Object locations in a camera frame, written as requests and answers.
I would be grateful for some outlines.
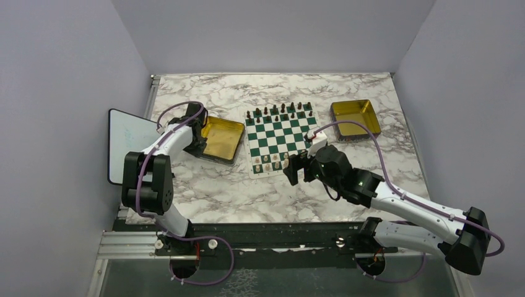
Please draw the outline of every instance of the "marble tabletop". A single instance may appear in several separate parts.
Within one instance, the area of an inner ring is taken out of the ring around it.
[[[152,120],[171,105],[201,101],[209,114],[243,121],[240,111],[298,101],[315,104],[320,124],[330,123],[335,101],[369,99],[381,126],[378,142],[394,184],[428,198],[392,78],[384,74],[202,74],[165,75],[160,79]],[[185,108],[167,113],[162,123],[182,116]],[[352,166],[383,175],[372,141],[329,143],[346,153]],[[172,160],[173,205],[194,223],[270,223],[362,221],[366,217],[397,220],[397,216],[346,202],[334,202],[320,182],[291,186],[284,175],[250,179],[241,149],[233,166],[197,159],[183,152]],[[151,223],[131,209],[126,223]]]

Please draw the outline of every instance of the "table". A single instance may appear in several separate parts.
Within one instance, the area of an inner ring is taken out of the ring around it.
[[[378,142],[394,184],[428,198],[392,78],[383,74],[180,74],[160,80],[152,120],[171,105],[201,101],[211,116],[243,121],[240,111],[293,101],[310,101],[320,124],[330,123],[332,102],[369,99],[381,126]],[[162,123],[182,116],[172,110]],[[352,166],[383,175],[373,142],[337,144],[332,128],[329,144],[346,153]],[[245,150],[233,166],[197,159],[183,152],[172,160],[173,204],[194,223],[269,223],[363,221],[366,217],[398,220],[390,213],[370,210],[341,199],[332,201],[320,182],[300,181],[292,187],[282,176],[250,179]],[[151,223],[129,210],[126,223]]]

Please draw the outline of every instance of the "chessboard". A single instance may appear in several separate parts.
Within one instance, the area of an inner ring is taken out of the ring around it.
[[[310,103],[261,106],[241,111],[246,124],[245,149],[250,178],[282,174],[288,156],[310,147],[304,135],[318,127],[318,115]]]

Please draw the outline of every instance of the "whiteboard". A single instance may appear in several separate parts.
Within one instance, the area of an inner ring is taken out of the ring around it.
[[[108,181],[122,184],[126,154],[144,150],[160,134],[157,123],[115,109],[109,111],[108,128]]]

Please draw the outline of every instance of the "gold tray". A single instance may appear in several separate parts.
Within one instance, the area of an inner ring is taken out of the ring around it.
[[[381,133],[381,127],[377,120],[374,107],[370,100],[355,100],[334,102],[330,106],[330,117],[332,122],[341,120],[352,120],[365,125],[377,137]],[[334,126],[334,132],[338,141],[351,142],[369,139],[370,136],[363,128],[354,124],[338,124]]]
[[[203,158],[223,164],[235,163],[243,138],[245,125],[242,123],[208,116],[201,135],[208,138]]]

